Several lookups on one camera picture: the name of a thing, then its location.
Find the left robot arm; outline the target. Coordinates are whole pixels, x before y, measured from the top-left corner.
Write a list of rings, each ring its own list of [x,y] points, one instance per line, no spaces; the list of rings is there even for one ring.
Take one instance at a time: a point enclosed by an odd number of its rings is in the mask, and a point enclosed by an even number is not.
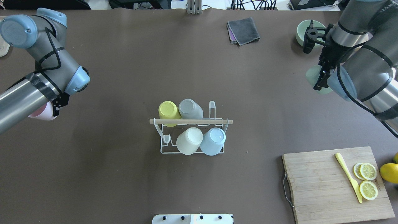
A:
[[[13,47],[26,49],[35,60],[30,72],[1,94],[1,133],[53,103],[52,115],[66,106],[70,95],[90,82],[88,71],[65,49],[67,16],[38,8],[33,16],[11,15],[1,20],[1,36]]]

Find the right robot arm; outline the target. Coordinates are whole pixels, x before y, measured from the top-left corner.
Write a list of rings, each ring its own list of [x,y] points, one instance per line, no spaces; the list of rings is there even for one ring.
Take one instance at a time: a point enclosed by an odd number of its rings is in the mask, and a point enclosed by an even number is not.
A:
[[[323,45],[313,89],[330,87],[397,137],[397,1],[351,0],[337,24],[304,34],[303,51]]]

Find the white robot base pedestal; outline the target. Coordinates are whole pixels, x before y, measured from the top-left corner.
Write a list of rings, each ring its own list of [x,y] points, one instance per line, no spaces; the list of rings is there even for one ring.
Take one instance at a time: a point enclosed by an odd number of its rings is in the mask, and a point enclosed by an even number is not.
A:
[[[232,214],[158,214],[152,224],[233,224]]]

